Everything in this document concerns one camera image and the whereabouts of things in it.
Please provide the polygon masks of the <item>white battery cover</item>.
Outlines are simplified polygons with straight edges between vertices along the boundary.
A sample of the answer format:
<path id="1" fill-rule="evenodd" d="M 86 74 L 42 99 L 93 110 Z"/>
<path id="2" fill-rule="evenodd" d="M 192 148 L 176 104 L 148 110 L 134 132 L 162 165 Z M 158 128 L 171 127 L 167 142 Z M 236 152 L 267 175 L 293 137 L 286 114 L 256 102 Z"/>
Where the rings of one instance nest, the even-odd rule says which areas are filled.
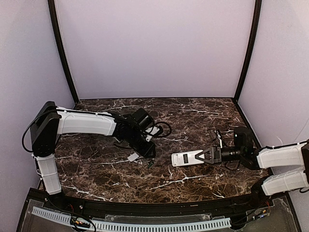
<path id="1" fill-rule="evenodd" d="M 131 154 L 127 159 L 130 161 L 130 162 L 133 162 L 135 161 L 136 159 L 139 158 L 139 155 L 137 153 L 133 153 Z"/>

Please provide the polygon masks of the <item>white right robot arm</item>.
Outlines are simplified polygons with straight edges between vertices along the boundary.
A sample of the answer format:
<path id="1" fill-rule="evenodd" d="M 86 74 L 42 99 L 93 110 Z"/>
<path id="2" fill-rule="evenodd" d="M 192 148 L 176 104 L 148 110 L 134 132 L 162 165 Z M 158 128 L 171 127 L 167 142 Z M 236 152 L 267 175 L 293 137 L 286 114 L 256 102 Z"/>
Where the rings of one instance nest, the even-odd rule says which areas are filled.
<path id="1" fill-rule="evenodd" d="M 265 146 L 255 149 L 253 134 L 247 127 L 235 127 L 233 138 L 233 146 L 212 146 L 198 152 L 195 159 L 209 164 L 238 160 L 241 165 L 250 170 L 297 166 L 294 170 L 264 178 L 261 190 L 266 196 L 309 187 L 308 140 L 289 145 Z"/>

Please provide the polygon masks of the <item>white and red remote control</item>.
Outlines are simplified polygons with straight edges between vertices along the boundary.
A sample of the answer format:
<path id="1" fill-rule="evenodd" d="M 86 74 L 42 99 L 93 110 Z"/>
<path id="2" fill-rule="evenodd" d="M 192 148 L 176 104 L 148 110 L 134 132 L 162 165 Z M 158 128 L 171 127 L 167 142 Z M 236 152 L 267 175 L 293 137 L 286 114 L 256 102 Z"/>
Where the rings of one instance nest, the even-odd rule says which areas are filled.
<path id="1" fill-rule="evenodd" d="M 196 164 L 203 164 L 204 161 L 195 158 L 195 155 L 202 152 L 202 150 L 187 151 L 181 153 L 173 153 L 171 155 L 171 163 L 173 167 L 189 166 Z"/>

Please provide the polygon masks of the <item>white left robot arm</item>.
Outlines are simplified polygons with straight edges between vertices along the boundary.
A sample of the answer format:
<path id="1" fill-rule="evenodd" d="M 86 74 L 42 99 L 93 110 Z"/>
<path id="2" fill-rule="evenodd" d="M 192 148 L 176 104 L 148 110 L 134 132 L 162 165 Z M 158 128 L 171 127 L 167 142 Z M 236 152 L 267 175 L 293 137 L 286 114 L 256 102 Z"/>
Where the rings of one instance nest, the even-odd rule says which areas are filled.
<path id="1" fill-rule="evenodd" d="M 59 138 L 68 134 L 98 134 L 126 142 L 134 153 L 144 158 L 155 157 L 152 138 L 160 128 L 142 108 L 132 114 L 90 112 L 58 107 L 48 101 L 29 126 L 31 154 L 49 195 L 62 192 L 55 151 Z"/>

